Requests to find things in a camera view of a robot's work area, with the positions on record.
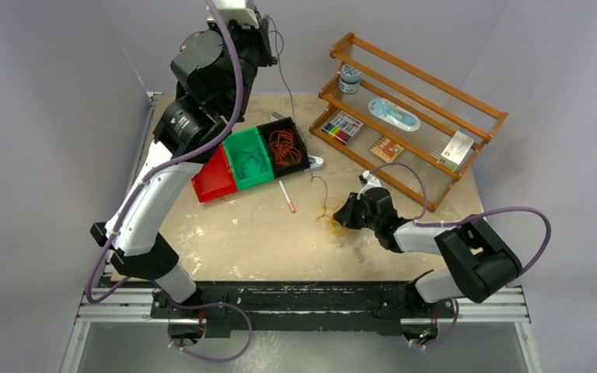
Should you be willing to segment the black plastic bin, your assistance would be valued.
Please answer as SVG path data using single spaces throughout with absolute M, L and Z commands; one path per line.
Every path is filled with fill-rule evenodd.
M 261 124 L 257 132 L 276 179 L 309 168 L 307 147 L 291 118 Z

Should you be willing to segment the green plastic bin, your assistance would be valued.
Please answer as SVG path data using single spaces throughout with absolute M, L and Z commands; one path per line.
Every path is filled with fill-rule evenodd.
M 274 179 L 271 162 L 256 128 L 230 134 L 222 143 L 229 159 L 237 190 Z

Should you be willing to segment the red plastic bin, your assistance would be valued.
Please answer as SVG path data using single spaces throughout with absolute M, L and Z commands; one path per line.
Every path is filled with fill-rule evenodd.
M 200 203 L 215 200 L 237 191 L 223 145 L 218 146 L 201 171 L 192 178 L 191 185 Z

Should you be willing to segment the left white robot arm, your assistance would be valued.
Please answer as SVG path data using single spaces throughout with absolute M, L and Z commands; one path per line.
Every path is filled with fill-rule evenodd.
M 183 41 L 170 63 L 176 97 L 153 131 L 144 165 L 114 216 L 90 229 L 102 250 L 113 252 L 123 278 L 154 282 L 183 318 L 198 313 L 201 297 L 160 228 L 184 187 L 243 120 L 259 69 L 277 64 L 270 24 L 268 16 L 253 25 L 211 21 Z

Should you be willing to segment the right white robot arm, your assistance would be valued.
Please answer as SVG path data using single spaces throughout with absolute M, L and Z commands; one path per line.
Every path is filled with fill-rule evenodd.
M 381 247 L 391 252 L 427 253 L 444 260 L 445 268 L 412 281 L 414 290 L 407 292 L 405 305 L 416 316 L 450 298 L 481 303 L 523 272 L 520 259 L 485 220 L 450 228 L 421 226 L 398 215 L 383 187 L 350 193 L 333 218 L 345 228 L 373 231 Z

